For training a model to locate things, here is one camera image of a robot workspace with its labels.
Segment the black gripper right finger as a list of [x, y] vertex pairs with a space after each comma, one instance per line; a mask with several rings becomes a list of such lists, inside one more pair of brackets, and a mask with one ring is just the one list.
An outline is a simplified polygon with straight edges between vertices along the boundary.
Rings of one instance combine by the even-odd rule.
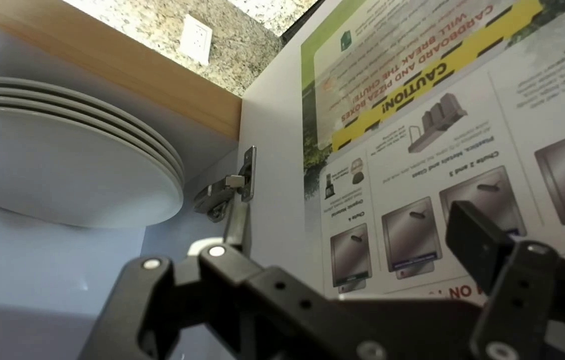
[[483, 293], [490, 293], [514, 242], [473, 203], [451, 204], [445, 245]]

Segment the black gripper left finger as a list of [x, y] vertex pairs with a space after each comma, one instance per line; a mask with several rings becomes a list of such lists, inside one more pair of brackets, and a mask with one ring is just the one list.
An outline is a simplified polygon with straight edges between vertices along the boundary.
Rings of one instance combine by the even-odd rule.
[[239, 252], [247, 251], [247, 230], [249, 230], [249, 204], [235, 197], [229, 204], [227, 222], [223, 230], [223, 242], [237, 248]]

